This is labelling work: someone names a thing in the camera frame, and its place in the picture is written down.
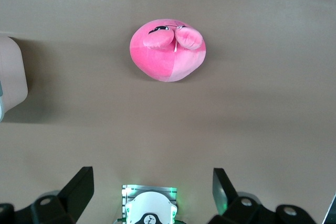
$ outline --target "gray surface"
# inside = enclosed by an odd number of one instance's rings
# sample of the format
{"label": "gray surface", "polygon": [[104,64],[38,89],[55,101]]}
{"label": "gray surface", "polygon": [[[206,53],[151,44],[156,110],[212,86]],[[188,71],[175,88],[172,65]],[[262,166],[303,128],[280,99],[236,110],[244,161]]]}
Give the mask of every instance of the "gray surface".
{"label": "gray surface", "polygon": [[[144,23],[205,38],[203,65],[154,81],[129,55]],[[0,198],[17,209],[92,165],[78,223],[121,216],[121,185],[178,188],[178,217],[216,213],[212,169],[272,210],[321,222],[335,192],[336,0],[0,0],[29,94],[0,124]]]}

